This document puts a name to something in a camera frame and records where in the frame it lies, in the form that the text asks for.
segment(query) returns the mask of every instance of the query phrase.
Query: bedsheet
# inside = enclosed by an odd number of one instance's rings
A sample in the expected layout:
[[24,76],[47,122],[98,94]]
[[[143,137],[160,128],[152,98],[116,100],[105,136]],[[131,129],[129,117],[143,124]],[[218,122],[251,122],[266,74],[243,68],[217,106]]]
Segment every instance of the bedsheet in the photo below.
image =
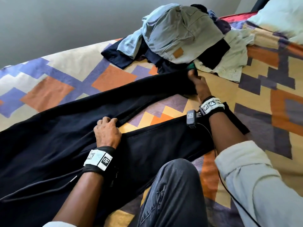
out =
[[[252,139],[265,150],[284,182],[303,196],[303,46],[290,43],[245,21],[256,45],[248,47],[248,64],[239,84],[210,73],[206,78],[213,95],[226,101],[251,130]],[[146,60],[121,70],[100,52],[116,40],[63,51],[0,70],[0,131],[48,108],[122,86],[157,68]],[[120,127],[129,132],[198,109],[194,96],[174,95],[157,102]],[[193,162],[197,168],[210,226],[243,226],[238,211],[221,184],[214,152]],[[125,227],[138,212],[147,194],[113,212],[105,226]]]

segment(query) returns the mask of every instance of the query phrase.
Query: pant leg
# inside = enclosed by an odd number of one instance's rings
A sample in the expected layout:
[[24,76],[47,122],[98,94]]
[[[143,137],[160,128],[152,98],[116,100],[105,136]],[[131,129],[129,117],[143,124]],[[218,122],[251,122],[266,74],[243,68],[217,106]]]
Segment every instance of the pant leg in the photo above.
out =
[[131,226],[207,227],[202,186],[194,165],[176,159],[161,167]]

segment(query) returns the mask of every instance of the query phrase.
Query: white pillow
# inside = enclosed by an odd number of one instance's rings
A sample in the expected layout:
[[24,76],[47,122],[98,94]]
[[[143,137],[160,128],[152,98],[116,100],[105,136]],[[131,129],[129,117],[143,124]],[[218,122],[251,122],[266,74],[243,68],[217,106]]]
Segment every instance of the white pillow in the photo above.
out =
[[291,42],[303,44],[303,0],[269,0],[248,21],[271,32],[283,33]]

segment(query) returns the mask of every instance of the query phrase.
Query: hand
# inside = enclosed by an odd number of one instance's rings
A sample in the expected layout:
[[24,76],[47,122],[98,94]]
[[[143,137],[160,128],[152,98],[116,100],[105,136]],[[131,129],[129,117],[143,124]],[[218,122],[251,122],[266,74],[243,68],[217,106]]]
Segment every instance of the hand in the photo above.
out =
[[211,96],[211,92],[206,83],[205,77],[195,76],[194,74],[195,74],[194,70],[189,70],[188,78],[195,84],[196,91],[198,94],[198,99],[200,103],[202,103],[204,99]]
[[115,149],[118,147],[122,134],[116,128],[117,121],[117,118],[110,119],[108,117],[98,120],[97,125],[94,127],[97,147],[111,146]]

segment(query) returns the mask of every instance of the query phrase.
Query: dark gray jeans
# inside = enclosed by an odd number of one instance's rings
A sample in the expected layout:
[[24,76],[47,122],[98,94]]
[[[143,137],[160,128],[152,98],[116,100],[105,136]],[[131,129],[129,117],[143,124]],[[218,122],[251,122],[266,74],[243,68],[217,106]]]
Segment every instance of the dark gray jeans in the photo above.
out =
[[140,214],[129,224],[154,226],[208,226],[200,177],[189,161],[176,159],[161,167]]

